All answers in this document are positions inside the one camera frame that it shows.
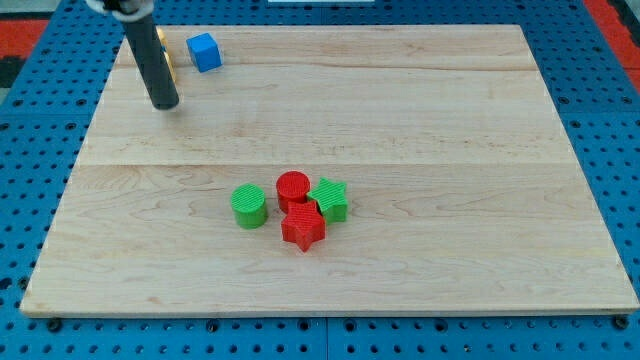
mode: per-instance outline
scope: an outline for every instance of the wooden board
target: wooden board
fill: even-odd
[[[185,39],[226,65],[200,74]],[[35,317],[625,313],[638,300],[517,26],[166,28],[181,105],[123,45],[22,301]],[[275,180],[348,183],[306,254]],[[235,225],[254,182],[270,218]]]

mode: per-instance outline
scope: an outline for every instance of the green block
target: green block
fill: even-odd
[[[231,208],[236,223],[244,229],[255,229],[267,221],[264,191],[254,184],[239,186],[231,194]]]
[[[347,183],[320,178],[318,186],[307,193],[307,198],[318,202],[320,213],[328,225],[347,221],[349,202],[346,191]]]

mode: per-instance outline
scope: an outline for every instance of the blue cube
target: blue cube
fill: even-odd
[[[205,72],[222,66],[222,54],[218,49],[218,43],[210,34],[204,33],[187,39],[187,47],[191,62],[198,71]]]

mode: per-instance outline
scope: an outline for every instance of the blue pegboard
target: blue pegboard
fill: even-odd
[[[519,24],[640,290],[640,99],[579,1],[157,0],[159,24]],[[640,317],[32,320],[17,310],[122,29],[63,0],[0,107],[0,358],[640,358]]]

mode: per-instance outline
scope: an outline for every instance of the green cylinder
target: green cylinder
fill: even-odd
[[[254,184],[239,186],[231,194],[231,208],[236,223],[244,229],[255,229],[267,221],[264,191]]]

